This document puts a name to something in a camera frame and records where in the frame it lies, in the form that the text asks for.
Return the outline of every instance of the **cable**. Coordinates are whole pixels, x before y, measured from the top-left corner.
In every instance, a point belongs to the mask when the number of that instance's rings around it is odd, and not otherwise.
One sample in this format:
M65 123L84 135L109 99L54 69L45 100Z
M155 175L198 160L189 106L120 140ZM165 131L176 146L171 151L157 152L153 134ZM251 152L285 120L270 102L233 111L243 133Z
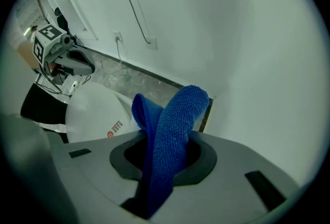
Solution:
M120 62L122 62L122 59L120 58L120 55L119 55L118 38L115 39L115 42L117 43L117 51L118 51L119 60L120 60Z
M44 70L42 69L42 66L41 66L41 64L39 64L39 66L40 66L40 71L41 71L41 73L44 75L44 77L55 87L55 88L57 88L58 89L58 91L60 92L60 93L62 93L62 90L58 87L58 86L56 86L52 81L51 81L51 79L50 78L48 78L47 77L47 75L46 75L46 73L44 72Z
M56 95L64 95L64 96L67 96L67 97L72 97L72 95L67 95L67 94L64 94L63 92L56 92L55 90L52 90L42 84L39 84L39 83L36 83L35 84L41 88L44 88L46 91L50 92L50 93L53 93L53 94L56 94Z
M119 37L116 37L115 42L117 43L117 51L118 51L118 56L119 56L119 60L120 60L121 70L126 69L126 75L122 75L122 76L127 77L127 78L131 78L131 75L130 75L129 72L128 72L128 67L123 68L123 61L122 61L122 59L120 58L120 54L119 54L118 40L119 40Z
M143 30L142 30L142 27L141 27L141 25L140 25L140 22L139 22L139 20L138 20L138 17L137 17L137 15L136 15L136 13L135 13L135 10L134 10L134 7L133 7L133 4L132 4L131 0L129 0L129 3L130 3L130 6L132 7L133 13L134 13L134 15L135 15L135 19L136 19L136 21L138 22L138 25L139 25L139 27L140 27L140 30L141 30L141 33L142 33L142 35L143 35L144 40L146 41L147 44L151 44L150 42L147 41L147 39L146 39L145 36L144 36L144 33L143 33Z
M85 79L85 81L82 83L82 85L84 85L88 80L90 80L92 77L90 75L88 75Z

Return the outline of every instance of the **blue towel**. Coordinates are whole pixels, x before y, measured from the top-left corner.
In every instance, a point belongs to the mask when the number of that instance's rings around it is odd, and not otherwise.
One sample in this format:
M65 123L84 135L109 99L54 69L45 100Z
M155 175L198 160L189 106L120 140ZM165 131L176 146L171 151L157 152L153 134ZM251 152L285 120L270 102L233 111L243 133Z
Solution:
M135 96L133 117L148 137L141 180L147 186L148 217L172 192L174 176L186 168L188 135L208 104L207 93L193 85L180 89L164 109L141 94Z

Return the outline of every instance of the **black slot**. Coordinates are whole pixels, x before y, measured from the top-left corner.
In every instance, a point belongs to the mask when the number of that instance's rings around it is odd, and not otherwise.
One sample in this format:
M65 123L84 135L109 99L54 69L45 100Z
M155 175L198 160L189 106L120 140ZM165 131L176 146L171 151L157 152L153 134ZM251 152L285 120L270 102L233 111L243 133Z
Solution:
M186 168L174 176L174 186L201 182L217 162L217 154L211 146L200 141L198 137L188 137ZM140 181L146 151L147 137L141 131L138 137L112 150L110 163L122 178Z
M69 58L88 64L88 61L80 51L69 51Z
M260 171L247 173L245 177L269 211L285 201L285 197Z
M83 156L83 155L88 154L90 152L92 152L90 149L85 148L85 149L69 152L69 155L71 156L71 158L75 158L75 157L78 157L78 156Z

